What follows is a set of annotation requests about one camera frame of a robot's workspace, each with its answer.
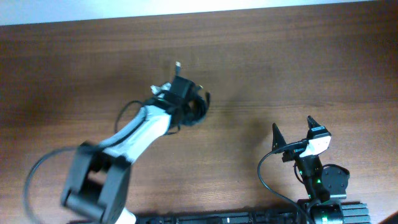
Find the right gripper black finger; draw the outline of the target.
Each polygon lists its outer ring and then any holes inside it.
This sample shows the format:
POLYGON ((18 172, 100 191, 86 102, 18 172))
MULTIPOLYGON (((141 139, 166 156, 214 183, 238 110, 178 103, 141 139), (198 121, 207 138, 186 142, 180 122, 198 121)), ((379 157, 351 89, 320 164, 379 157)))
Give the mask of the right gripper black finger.
POLYGON ((272 124, 272 152, 274 153, 283 153, 284 147, 287 145, 281 131, 279 130, 278 126, 273 123, 272 124))
POLYGON ((309 128, 320 127, 320 124, 318 124, 310 115, 307 116, 307 123, 309 128))

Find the black USB cable thick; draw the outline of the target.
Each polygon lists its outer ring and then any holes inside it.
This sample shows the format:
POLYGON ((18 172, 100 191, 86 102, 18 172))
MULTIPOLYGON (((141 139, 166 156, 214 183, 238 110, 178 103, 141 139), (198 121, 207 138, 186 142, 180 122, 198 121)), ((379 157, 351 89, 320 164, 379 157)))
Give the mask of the black USB cable thick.
MULTIPOLYGON (((183 100, 189 96, 196 95, 198 97, 199 104, 199 115, 197 124, 201 123, 208 112, 210 107, 210 93, 206 92, 204 96, 200 95, 200 91, 203 89, 201 85, 195 84, 193 81, 181 77, 181 63, 176 61, 175 63, 175 77, 172 82, 170 89, 171 94, 175 98, 176 106, 181 105, 183 100)), ((178 126, 194 126, 195 124, 178 124, 178 126)))

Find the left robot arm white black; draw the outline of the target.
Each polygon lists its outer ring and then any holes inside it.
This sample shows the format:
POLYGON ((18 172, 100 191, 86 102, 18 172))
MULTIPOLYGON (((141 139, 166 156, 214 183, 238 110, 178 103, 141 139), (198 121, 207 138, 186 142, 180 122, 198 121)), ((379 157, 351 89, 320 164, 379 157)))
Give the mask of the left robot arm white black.
POLYGON ((204 120, 210 94, 199 95, 201 89, 179 76, 162 87, 153 86, 153 97, 114 136, 97 145, 78 146, 61 194, 62 206, 93 223, 135 223, 136 216, 126 208, 131 166, 157 138, 204 120))

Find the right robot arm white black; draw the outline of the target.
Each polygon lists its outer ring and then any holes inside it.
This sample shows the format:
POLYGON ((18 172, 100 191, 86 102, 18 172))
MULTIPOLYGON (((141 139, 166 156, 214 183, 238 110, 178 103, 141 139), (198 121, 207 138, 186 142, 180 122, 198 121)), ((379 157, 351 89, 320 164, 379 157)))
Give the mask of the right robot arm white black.
POLYGON ((308 199, 297 201, 297 222, 315 224, 370 223, 365 203, 344 203, 350 178, 348 169, 336 164, 322 164, 320 154, 331 142, 331 132, 307 117, 308 132, 305 138, 287 143, 274 123, 272 125, 272 152, 282 154, 283 162, 295 162, 295 175, 308 193, 308 199))

